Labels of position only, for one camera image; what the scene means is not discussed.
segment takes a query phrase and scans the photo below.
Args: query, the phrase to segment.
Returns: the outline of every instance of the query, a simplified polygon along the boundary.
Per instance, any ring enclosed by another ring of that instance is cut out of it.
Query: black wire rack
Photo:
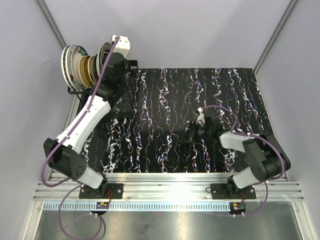
[[[124,87],[124,94],[119,101],[113,106],[111,111],[104,116],[104,119],[131,119],[134,116],[134,107],[137,101],[137,81],[139,76],[139,66],[137,60],[128,60],[130,71],[127,73]],[[83,106],[86,104],[88,97],[91,94],[91,89],[84,89],[81,91],[72,90],[70,87],[67,91],[71,95],[76,95],[80,100],[77,113],[81,111]]]

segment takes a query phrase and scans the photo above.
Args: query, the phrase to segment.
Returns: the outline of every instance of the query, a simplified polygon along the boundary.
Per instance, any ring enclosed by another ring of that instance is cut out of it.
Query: black mounting plate
[[[241,192],[236,195],[231,196],[227,192],[227,184],[226,183],[212,183],[211,187],[211,195],[212,199],[215,200],[230,200],[230,199],[243,199],[245,193],[245,199],[256,199],[256,191],[252,186],[248,186],[243,189]]]
[[[104,196],[99,196],[94,193],[93,189],[89,186],[81,187],[79,198],[80,199],[109,199],[108,191],[111,190],[111,199],[122,199],[124,194],[124,185],[122,183],[108,183],[106,186],[106,192]]]

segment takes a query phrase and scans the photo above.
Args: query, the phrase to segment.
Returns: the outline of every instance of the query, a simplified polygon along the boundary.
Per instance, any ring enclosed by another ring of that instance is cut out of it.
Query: white wall
[[[142,68],[253,68],[289,0],[45,2],[67,44],[91,55],[123,35]]]
[[[62,49],[34,0],[0,5],[0,239],[18,240],[45,160],[43,143],[61,130],[70,96]]]
[[[257,74],[276,136],[320,237],[320,2],[302,0]]]

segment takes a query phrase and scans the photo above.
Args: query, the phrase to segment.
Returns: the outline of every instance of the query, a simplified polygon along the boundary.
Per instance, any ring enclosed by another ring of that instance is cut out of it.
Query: small black object
[[[246,203],[243,202],[230,202],[230,211],[229,213],[231,215],[241,215],[242,213],[245,213],[247,209]]]
[[[221,145],[219,137],[227,131],[224,130],[219,117],[211,118],[204,116],[204,121],[199,120],[202,125],[196,121],[192,121],[188,130],[179,139],[179,142],[184,144],[201,144],[202,140],[209,140],[210,144],[214,146]]]
[[[212,183],[210,187],[211,196],[214,200],[243,199],[244,194],[245,199],[257,198],[255,189],[252,186],[247,186],[238,192],[230,192],[226,183]]]
[[[111,200],[113,199],[122,199],[124,194],[124,185],[122,183],[107,183],[103,182],[102,186],[106,186],[104,188],[104,195],[101,194],[100,191],[93,189],[89,186],[81,187],[79,198],[80,199],[109,199],[108,191],[112,192]]]

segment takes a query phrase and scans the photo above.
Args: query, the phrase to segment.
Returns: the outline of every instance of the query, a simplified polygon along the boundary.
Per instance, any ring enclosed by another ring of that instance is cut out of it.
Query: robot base
[[[214,200],[230,200],[230,199],[243,199],[245,194],[245,199],[256,199],[256,191],[252,186],[248,186],[241,191],[237,192],[233,196],[227,190],[226,183],[212,183],[211,195]]]
[[[84,186],[81,187],[79,198],[80,199],[109,199],[108,191],[112,192],[111,199],[122,199],[124,194],[124,185],[122,183],[107,183],[104,195],[101,195],[95,189]]]

